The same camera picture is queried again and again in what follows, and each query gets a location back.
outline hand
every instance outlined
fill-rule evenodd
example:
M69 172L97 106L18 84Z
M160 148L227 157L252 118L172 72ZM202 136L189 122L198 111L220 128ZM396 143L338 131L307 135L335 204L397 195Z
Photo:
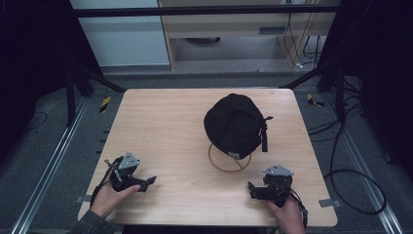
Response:
M134 185L120 192L115 191L109 182L112 172L109 173L104 185L96 194L91 206L91 211L103 218L107 218L123 200L140 189L140 185Z
M266 204L276 217L277 223L282 231L287 234L305 233L303 217L298 208L298 204L292 198L288 197L282 208L279 208L272 201L266 201Z

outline sleeve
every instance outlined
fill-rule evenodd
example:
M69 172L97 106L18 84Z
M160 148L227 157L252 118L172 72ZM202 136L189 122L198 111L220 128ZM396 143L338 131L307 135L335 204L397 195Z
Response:
M113 234L116 227L88 210L68 234Z

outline black backdrop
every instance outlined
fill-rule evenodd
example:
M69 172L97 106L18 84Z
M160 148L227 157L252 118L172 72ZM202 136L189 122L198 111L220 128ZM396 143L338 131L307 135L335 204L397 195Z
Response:
M358 1L358 7L336 15L320 64L347 37L340 59L344 72L361 80L361 102L370 123L392 160L413 179L413 3L370 2Z
M80 65L102 75L79 21L48 19L41 13L48 9L71 10L68 0L4 0L4 3L5 8L0 4L2 164L32 118L38 98L65 86L63 63L67 57L57 49L58 45L65 45Z

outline person's right hand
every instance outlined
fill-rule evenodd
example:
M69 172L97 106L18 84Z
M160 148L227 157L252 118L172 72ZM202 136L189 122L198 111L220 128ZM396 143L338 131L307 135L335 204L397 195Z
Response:
M298 204L292 198L288 197L282 208L279 208L272 201L266 201L266 204L276 217L280 229L286 234L305 233L303 217Z

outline person's left hand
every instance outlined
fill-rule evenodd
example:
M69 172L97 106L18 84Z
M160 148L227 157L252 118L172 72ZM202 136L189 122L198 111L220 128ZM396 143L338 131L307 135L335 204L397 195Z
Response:
M109 173L104 185L96 194L94 203L91 206L91 211L103 218L107 218L123 200L140 189L140 185L134 185L120 192L115 191L109 182L112 172L113 170Z

